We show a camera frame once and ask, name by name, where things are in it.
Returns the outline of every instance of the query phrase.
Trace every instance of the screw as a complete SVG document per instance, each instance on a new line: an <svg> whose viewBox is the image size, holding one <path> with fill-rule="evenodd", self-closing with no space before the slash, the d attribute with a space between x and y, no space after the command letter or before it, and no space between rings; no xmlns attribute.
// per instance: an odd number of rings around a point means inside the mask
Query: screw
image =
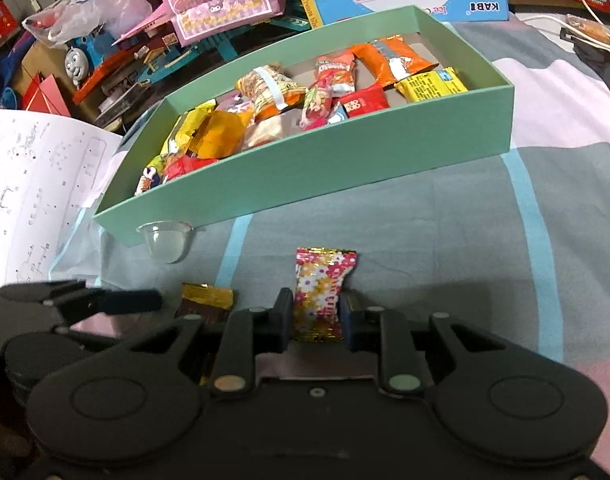
<svg viewBox="0 0 610 480"><path fill-rule="evenodd" d="M240 392L245 388L245 379L237 375L222 375L214 380L214 387L221 392Z"/></svg>
<svg viewBox="0 0 610 480"><path fill-rule="evenodd" d="M312 388L309 391L309 394L312 397L325 397L326 393L327 393L327 391L325 390L325 388Z"/></svg>
<svg viewBox="0 0 610 480"><path fill-rule="evenodd" d="M411 392L420 385L420 379L410 374L400 374L389 378L389 386L399 392Z"/></svg>

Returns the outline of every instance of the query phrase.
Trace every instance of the open box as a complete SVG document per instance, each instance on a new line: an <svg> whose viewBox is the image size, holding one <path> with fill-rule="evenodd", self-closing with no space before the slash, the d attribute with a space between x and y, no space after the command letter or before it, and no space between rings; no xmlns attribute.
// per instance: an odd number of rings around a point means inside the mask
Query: open box
<svg viewBox="0 0 610 480"><path fill-rule="evenodd" d="M160 152L184 111L231 91L257 66L280 62L304 84L313 60L394 34L418 54L454 67L468 92L408 104L386 91L391 108L239 153L138 196L143 168ZM373 78L359 70L357 87ZM514 87L448 27L418 9L374 12L299 34L240 57L170 94L154 112L118 171L95 219L122 243L136 228L177 220L207 225L313 196L507 152ZM319 174L320 178L307 175Z"/></svg>

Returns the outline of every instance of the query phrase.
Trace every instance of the gold candy wrapper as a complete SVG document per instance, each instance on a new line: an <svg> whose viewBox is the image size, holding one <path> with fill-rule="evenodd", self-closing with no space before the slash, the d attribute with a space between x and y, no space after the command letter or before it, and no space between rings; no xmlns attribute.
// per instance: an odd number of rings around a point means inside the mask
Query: gold candy wrapper
<svg viewBox="0 0 610 480"><path fill-rule="evenodd" d="M325 341L343 338L336 305L343 280L356 266L356 260L355 251L297 249L294 296L296 339Z"/></svg>

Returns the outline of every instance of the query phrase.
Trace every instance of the light blue stripe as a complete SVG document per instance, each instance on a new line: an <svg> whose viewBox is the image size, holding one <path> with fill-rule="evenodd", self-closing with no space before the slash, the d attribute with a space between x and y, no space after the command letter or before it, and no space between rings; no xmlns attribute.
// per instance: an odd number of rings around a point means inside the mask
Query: light blue stripe
<svg viewBox="0 0 610 480"><path fill-rule="evenodd" d="M65 245L63 246L63 250L56 255L54 261L52 262L52 264L50 266L50 270L48 270L48 272L47 272L48 280L52 279L52 271L54 270L54 267L56 267L58 265L58 263L61 261L61 259L63 258L63 255L65 254L65 251L67 251L67 248L70 246L70 243L71 243L72 239L74 238L74 235L76 234L76 229L79 228L80 223L83 221L83 217L85 216L86 211L87 211L87 208L82 207L80 209L79 215L76 217L76 222L74 222L74 227L72 228L72 231L70 232L70 237L65 242Z"/></svg>
<svg viewBox="0 0 610 480"><path fill-rule="evenodd" d="M531 275L538 303L538 353L554 361L563 362L563 312L556 285L549 232L536 200L530 174L520 158L520 153L512 149L501 156L514 186L518 211L525 228Z"/></svg>
<svg viewBox="0 0 610 480"><path fill-rule="evenodd" d="M234 279L234 272L236 267L239 265L240 251L243 250L243 242L247 235L247 228L249 223L252 222L254 215L239 216L231 227L231 233L229 234L229 240L227 241L227 247L223 253L223 259L221 260L221 267L216 275L215 286L224 288L231 288L231 282Z"/></svg>

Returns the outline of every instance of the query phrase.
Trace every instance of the plastic bag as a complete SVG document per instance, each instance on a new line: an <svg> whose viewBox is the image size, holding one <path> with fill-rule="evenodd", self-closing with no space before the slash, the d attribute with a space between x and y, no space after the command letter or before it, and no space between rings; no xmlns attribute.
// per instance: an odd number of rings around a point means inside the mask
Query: plastic bag
<svg viewBox="0 0 610 480"><path fill-rule="evenodd" d="M23 27L54 47L86 36L100 25L117 40L151 13L147 0L59 0L26 18Z"/></svg>

